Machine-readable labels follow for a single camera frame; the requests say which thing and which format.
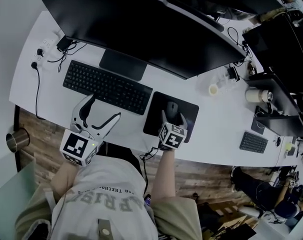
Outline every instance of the desk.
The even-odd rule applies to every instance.
[[[37,72],[31,68],[32,51],[46,39],[50,33],[56,32],[60,37],[62,31],[48,11],[43,11],[35,22],[21,51],[12,80],[9,100],[19,107],[35,113],[35,100],[38,85]],[[83,94],[63,87],[63,80],[71,60],[98,67],[104,49],[87,45],[72,56],[68,56],[62,64],[61,72],[57,72],[58,64],[44,62],[40,66],[40,88],[38,96],[38,115],[48,121],[65,128],[70,127],[72,111],[83,99]],[[47,58],[59,59],[61,54],[54,48]],[[210,77],[215,71],[206,72]],[[215,98],[199,94],[195,87],[198,77],[182,80],[160,69],[147,66],[141,84],[153,88],[169,96],[196,104],[199,113],[189,143],[184,143],[176,151],[176,158],[195,162],[237,165],[253,167],[273,167],[281,162],[279,157],[281,146],[276,147],[273,140],[275,134],[265,130],[263,137],[268,145],[263,154],[240,150],[239,146],[244,131],[251,132],[255,105],[251,106],[245,99],[248,85],[243,81],[236,88]],[[100,125],[111,115],[121,112],[121,119],[105,138],[106,142],[124,146],[132,150],[147,152],[156,147],[158,138],[143,133],[145,120],[151,103],[149,100],[144,115],[137,115],[127,110],[96,100],[92,106],[89,120]]]

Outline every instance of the white shirt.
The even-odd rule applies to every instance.
[[[299,10],[303,13],[303,0],[293,0],[293,2],[285,3],[284,7],[287,10]]]
[[[99,220],[106,220],[114,240],[158,240],[144,206],[144,189],[144,178],[129,162],[95,155],[79,169],[65,202],[62,197],[55,206],[52,239],[100,239]]]

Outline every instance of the gray wall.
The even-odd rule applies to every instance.
[[[43,10],[41,0],[0,0],[0,159],[10,154],[5,136],[14,121],[15,106],[9,102],[9,93],[16,64],[31,28]],[[12,166],[14,159],[11,154],[5,159],[7,162],[0,161],[2,182],[16,173]]]

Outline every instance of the power outlet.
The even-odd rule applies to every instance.
[[[30,64],[33,62],[37,63],[37,66],[42,66],[43,62],[47,59],[49,56],[51,50],[53,47],[58,43],[59,37],[55,33],[51,33],[51,35],[44,39],[37,47],[34,48],[32,51],[32,56],[30,58]],[[37,55],[37,50],[42,49],[42,55]]]

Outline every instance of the keyboard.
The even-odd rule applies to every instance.
[[[245,131],[239,148],[241,150],[262,154],[265,151],[267,143],[268,143],[268,139],[262,138],[260,136]]]
[[[139,115],[145,113],[153,91],[135,81],[75,60],[70,62],[62,86],[85,95],[96,94],[97,100]]]

